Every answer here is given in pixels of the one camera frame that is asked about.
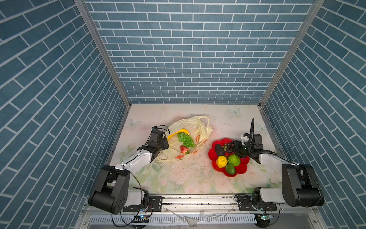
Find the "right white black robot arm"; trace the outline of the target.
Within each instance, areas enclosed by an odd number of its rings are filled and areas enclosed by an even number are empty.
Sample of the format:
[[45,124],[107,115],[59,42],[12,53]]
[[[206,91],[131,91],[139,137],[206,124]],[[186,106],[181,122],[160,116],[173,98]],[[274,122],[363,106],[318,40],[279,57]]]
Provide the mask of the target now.
[[324,205],[325,197],[314,168],[310,164],[289,161],[271,150],[264,149],[261,135],[246,133],[241,141],[228,143],[226,149],[240,158],[251,158],[281,176],[279,188],[254,189],[253,205],[276,203],[305,208]]

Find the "yellow banana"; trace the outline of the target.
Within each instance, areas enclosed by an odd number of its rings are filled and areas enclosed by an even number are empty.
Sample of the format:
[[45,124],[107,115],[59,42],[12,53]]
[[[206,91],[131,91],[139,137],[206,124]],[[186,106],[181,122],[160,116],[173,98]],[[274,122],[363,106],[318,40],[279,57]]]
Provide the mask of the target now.
[[167,140],[171,139],[173,136],[175,136],[176,134],[179,134],[179,133],[184,133],[184,134],[187,134],[187,135],[190,134],[188,130],[186,130],[186,129],[180,129],[179,131],[177,131],[177,132],[171,134],[170,136],[168,136],[167,137]]

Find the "yellow lemon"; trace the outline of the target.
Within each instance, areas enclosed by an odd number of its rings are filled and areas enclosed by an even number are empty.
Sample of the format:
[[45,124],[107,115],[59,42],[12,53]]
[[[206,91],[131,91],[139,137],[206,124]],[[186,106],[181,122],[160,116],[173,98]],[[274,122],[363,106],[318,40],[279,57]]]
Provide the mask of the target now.
[[216,165],[220,169],[225,168],[227,164],[228,160],[225,156],[219,156],[216,160]]

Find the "dark green lime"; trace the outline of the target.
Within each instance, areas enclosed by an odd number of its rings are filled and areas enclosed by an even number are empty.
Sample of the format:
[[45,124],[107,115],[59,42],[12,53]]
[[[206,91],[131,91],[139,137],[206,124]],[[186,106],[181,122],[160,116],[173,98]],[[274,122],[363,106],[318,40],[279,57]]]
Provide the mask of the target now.
[[234,176],[236,174],[236,169],[235,169],[235,166],[231,163],[228,163],[225,167],[225,170],[226,170],[226,173],[229,175],[229,176]]

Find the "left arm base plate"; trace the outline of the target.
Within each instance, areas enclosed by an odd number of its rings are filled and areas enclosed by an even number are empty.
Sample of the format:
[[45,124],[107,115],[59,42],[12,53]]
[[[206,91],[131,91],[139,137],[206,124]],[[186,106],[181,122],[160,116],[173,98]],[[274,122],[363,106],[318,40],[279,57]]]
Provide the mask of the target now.
[[162,196],[144,197],[142,204],[130,205],[123,208],[123,212],[161,212],[163,204]]

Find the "green grape bunch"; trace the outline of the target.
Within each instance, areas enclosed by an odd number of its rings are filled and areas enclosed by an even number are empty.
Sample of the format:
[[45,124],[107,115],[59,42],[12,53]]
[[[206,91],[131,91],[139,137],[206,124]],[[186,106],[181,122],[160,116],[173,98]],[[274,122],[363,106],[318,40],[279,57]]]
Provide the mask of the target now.
[[179,133],[177,135],[178,135],[178,140],[179,140],[179,142],[182,143],[182,145],[184,145],[188,148],[195,148],[195,143],[189,135],[184,134],[184,133]]

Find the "red flower-shaped plate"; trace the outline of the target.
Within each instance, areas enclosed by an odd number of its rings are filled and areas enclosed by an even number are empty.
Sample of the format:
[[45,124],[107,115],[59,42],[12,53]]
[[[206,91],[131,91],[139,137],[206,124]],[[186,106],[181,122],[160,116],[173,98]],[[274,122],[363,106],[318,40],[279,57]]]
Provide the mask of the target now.
[[208,151],[214,170],[224,173],[227,177],[246,173],[250,161],[249,157],[239,157],[234,153],[234,143],[241,145],[240,141],[233,141],[229,138],[216,140]]

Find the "aluminium front rail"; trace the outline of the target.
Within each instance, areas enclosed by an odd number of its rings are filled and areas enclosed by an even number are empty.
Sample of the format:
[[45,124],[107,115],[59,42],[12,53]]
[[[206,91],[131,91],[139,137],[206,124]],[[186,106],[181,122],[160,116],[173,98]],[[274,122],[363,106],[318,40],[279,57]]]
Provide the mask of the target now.
[[253,207],[248,194],[150,194],[153,213],[317,213],[317,208],[290,207],[286,204],[263,204]]

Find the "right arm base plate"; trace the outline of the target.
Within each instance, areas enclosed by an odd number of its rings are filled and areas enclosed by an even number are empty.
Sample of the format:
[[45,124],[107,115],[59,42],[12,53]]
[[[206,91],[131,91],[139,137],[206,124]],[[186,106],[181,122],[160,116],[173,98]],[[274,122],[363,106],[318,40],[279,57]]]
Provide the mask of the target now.
[[237,194],[234,200],[238,204],[240,211],[277,211],[277,205],[272,202],[264,202],[258,197],[252,195]]

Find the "dark avocado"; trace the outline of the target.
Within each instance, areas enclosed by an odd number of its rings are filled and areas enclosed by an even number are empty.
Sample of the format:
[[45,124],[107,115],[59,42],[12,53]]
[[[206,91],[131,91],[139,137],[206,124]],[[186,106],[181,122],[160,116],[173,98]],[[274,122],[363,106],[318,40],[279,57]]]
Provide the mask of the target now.
[[225,149],[222,145],[216,144],[215,145],[215,153],[217,156],[225,156]]

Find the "red strawberry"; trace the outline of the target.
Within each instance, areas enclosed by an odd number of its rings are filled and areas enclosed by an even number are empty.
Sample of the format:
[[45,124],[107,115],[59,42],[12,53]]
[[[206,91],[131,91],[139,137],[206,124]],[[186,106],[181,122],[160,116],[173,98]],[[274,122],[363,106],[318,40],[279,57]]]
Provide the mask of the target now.
[[182,154],[185,154],[185,155],[189,154],[189,148],[184,146],[184,145],[180,146],[180,151],[181,151]]

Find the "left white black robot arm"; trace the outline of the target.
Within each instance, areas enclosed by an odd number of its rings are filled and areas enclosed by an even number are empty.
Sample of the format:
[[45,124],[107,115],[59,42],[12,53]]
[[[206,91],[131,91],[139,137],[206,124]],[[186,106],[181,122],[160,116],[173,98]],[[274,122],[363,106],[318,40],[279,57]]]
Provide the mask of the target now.
[[134,155],[115,166],[105,165],[101,168],[89,194],[88,204],[113,215],[122,210],[147,208],[149,192],[140,184],[130,188],[130,178],[168,148],[163,129],[152,127],[148,140]]

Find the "light green pear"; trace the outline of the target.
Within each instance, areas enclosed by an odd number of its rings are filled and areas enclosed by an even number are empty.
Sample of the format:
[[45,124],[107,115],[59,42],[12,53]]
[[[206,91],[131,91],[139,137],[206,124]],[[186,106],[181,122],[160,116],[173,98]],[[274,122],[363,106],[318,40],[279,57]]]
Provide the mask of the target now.
[[233,164],[235,167],[238,167],[241,164],[241,158],[235,154],[230,155],[227,160],[228,163]]

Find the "dark purple plum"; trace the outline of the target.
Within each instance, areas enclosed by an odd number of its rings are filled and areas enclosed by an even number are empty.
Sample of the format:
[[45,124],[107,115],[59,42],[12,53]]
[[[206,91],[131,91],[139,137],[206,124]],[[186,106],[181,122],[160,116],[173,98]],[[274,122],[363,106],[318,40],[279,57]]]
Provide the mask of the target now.
[[238,152],[242,157],[244,157],[248,154],[248,147],[244,146],[244,145],[241,145]]

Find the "cream printed plastic bag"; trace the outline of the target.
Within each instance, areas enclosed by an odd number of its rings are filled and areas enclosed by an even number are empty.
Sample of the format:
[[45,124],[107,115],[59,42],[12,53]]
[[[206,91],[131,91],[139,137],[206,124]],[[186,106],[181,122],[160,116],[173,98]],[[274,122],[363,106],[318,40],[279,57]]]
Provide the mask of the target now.
[[204,149],[206,143],[208,142],[210,135],[212,133],[212,128],[210,127],[210,120],[206,116],[193,116],[191,118],[181,119],[172,123],[168,127],[167,136],[179,131],[180,129],[186,129],[189,131],[189,136],[193,139],[195,143],[195,148],[189,148],[189,154],[182,154],[180,151],[181,142],[178,140],[178,135],[176,134],[171,139],[168,140],[169,148],[163,150],[158,156],[161,162],[173,162],[181,161],[183,159],[189,158],[191,155],[199,153]]

